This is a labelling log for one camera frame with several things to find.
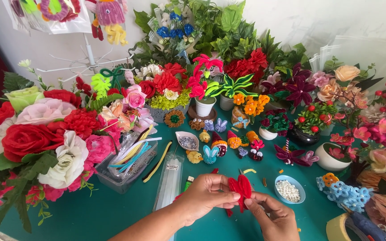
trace teal table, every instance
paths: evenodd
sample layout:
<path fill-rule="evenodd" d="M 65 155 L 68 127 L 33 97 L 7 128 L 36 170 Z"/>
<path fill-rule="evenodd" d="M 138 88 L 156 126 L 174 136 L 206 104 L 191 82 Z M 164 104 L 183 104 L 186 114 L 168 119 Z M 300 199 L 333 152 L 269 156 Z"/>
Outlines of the teal table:
<path fill-rule="evenodd" d="M 222 111 L 218 102 L 215 105 L 218 116 L 223 120 L 228 120 L 228 129 L 231 127 L 231 112 Z M 158 133 L 153 137 L 162 136 L 159 141 L 157 157 L 152 161 L 144 173 L 148 173 L 158 161 L 164 151 L 164 147 L 169 140 L 174 140 L 176 146 L 175 131 L 188 131 L 199 135 L 200 131 L 191 130 L 187 124 L 188 120 L 176 129 L 170 129 L 164 123 L 157 127 Z M 245 135 L 247 131 L 254 130 L 258 134 L 260 123 L 249 125 L 247 129 L 240 129 L 234 132 L 236 135 Z M 220 133 L 222 139 L 227 140 L 227 130 Z M 328 136 L 323 136 L 319 144 L 311 146 L 308 150 L 313 150 L 325 141 Z M 279 176 L 279 171 L 284 170 L 283 175 L 295 178 L 303 185 L 306 192 L 306 200 L 301 204 L 289 205 L 296 214 L 297 226 L 301 228 L 300 238 L 304 241 L 327 240 L 325 226 L 326 223 L 343 213 L 335 202 L 327 199 L 323 192 L 317 189 L 316 177 L 325 175 L 327 171 L 319 167 L 316 163 L 312 167 L 302 167 L 298 165 L 285 165 L 275 156 L 274 144 L 285 145 L 285 137 L 277 137 L 272 141 L 264 141 L 263 161 L 252 161 L 248 156 L 239 159 L 237 150 L 228 149 L 224 157 L 217 158 L 217 161 L 208 165 L 204 162 L 192 164 L 188 161 L 184 150 L 178 147 L 177 154 L 184 155 L 183 167 L 183 187 L 184 180 L 188 176 L 197 177 L 199 174 L 210 173 L 214 168 L 219 169 L 219 173 L 228 177 L 237 178 L 239 169 L 246 170 L 253 168 L 257 173 L 246 173 L 253 188 L 258 192 L 268 193 L 276 197 L 274 192 L 275 178 Z M 203 142 L 200 142 L 200 152 L 202 152 Z M 138 179 L 126 194 L 120 195 L 112 189 L 101 184 L 94 175 L 89 182 L 95 184 L 98 191 L 94 191 L 89 197 L 88 189 L 77 190 L 69 193 L 68 191 L 57 200 L 57 202 L 47 202 L 50 206 L 48 210 L 53 215 L 46 219 L 41 226 L 37 226 L 40 218 L 38 217 L 39 208 L 31 207 L 29 217 L 33 224 L 33 233 L 29 234 L 22 228 L 17 211 L 12 208 L 3 223 L 0 231 L 19 241 L 101 241 L 107 240 L 144 216 L 151 213 L 156 198 L 157 187 L 159 184 L 162 166 L 147 183 Z M 267 187 L 262 184 L 262 179 L 266 178 Z M 197 220 L 193 225 L 180 229 L 177 233 L 179 241 L 197 240 L 262 240 L 260 226 L 249 211 L 243 214 L 239 212 L 239 207 L 234 207 L 233 216 L 227 217 L 224 209 L 214 208 L 205 217 Z"/>

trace pipe cleaner gnome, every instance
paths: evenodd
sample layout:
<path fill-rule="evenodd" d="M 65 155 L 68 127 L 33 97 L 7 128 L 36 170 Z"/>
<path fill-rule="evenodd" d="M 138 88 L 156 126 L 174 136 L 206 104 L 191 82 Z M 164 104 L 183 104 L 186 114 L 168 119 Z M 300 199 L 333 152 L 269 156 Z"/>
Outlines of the pipe cleaner gnome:
<path fill-rule="evenodd" d="M 218 147 L 218 157 L 226 155 L 227 151 L 227 142 L 223 141 L 222 138 L 217 134 L 217 132 L 212 132 L 212 144 L 211 148 Z"/>
<path fill-rule="evenodd" d="M 236 149 L 241 145 L 241 138 L 236 136 L 233 131 L 229 130 L 227 132 L 227 144 L 232 149 Z"/>
<path fill-rule="evenodd" d="M 121 24 L 124 24 L 124 14 L 127 13 L 126 0 L 96 0 L 96 4 L 87 4 L 87 8 L 96 14 L 93 26 L 102 25 L 107 32 L 107 41 L 110 44 L 128 44 L 126 31 Z"/>

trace white wall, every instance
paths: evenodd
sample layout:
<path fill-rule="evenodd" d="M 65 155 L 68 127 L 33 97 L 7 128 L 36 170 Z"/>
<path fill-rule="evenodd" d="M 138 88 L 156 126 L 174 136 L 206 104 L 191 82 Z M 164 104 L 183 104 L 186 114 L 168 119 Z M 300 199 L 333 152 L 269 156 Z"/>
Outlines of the white wall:
<path fill-rule="evenodd" d="M 113 46 L 108 58 L 115 60 L 127 57 L 127 49 L 144 34 L 135 24 L 132 11 L 150 12 L 150 3 L 159 4 L 165 0 L 129 0 L 126 16 L 128 45 Z M 232 0 L 214 0 L 219 6 L 234 3 Z M 257 33 L 271 29 L 276 41 L 285 45 L 303 42 L 309 56 L 319 52 L 335 35 L 356 35 L 386 38 L 386 0 L 247 0 L 244 18 L 256 22 Z M 101 56 L 111 49 L 107 41 L 93 39 L 87 34 L 95 56 Z M 84 55 L 82 33 L 48 35 L 35 30 L 31 36 L 12 29 L 2 1 L 0 0 L 0 48 L 12 67 L 19 74 L 33 78 L 24 68 L 17 66 L 22 59 L 33 61 L 33 67 L 55 69 L 67 67 L 66 63 L 55 60 L 49 53 L 60 58 L 79 59 Z M 47 83 L 57 83 L 57 77 L 67 78 L 69 71 L 42 74 Z"/>

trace plastic container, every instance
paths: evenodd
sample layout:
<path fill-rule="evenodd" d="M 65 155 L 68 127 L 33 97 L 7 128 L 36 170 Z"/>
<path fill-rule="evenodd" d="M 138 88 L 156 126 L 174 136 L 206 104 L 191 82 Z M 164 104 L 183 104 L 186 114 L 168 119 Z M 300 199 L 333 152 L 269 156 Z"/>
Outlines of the plastic container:
<path fill-rule="evenodd" d="M 278 190 L 276 190 L 276 183 L 278 181 L 283 181 L 283 180 L 287 180 L 289 183 L 291 183 L 292 185 L 294 185 L 298 190 L 299 190 L 299 195 L 300 195 L 300 201 L 298 202 L 290 202 L 288 200 L 286 200 L 285 198 L 283 198 L 281 196 L 281 194 L 279 194 Z M 302 203 L 305 199 L 306 199 L 306 194 L 304 192 L 304 189 L 302 187 L 302 185 L 300 185 L 300 183 L 298 181 L 296 181 L 296 179 L 292 178 L 292 177 L 289 177 L 289 176 L 286 176 L 286 175 L 280 175 L 278 176 L 276 179 L 275 179 L 275 193 L 276 193 L 276 196 L 281 199 L 281 201 L 287 203 L 287 204 L 299 204 L 299 203 Z"/>
<path fill-rule="evenodd" d="M 132 167 L 128 168 L 126 171 L 115 175 L 114 169 L 112 167 L 108 167 L 110 164 L 114 162 L 114 159 L 117 158 L 115 152 L 111 153 L 107 158 L 104 159 L 100 164 L 98 164 L 95 169 L 97 171 L 97 176 L 99 181 L 109 188 L 115 190 L 120 194 L 124 194 L 131 187 L 131 185 L 135 182 L 135 180 L 141 175 L 141 173 L 145 170 L 147 165 L 153 160 L 157 153 L 157 141 L 148 142 L 151 145 L 151 148 L 145 151 L 138 159 L 132 164 Z M 126 148 L 126 142 L 124 141 L 120 146 L 120 149 L 124 149 L 127 151 L 129 147 Z"/>

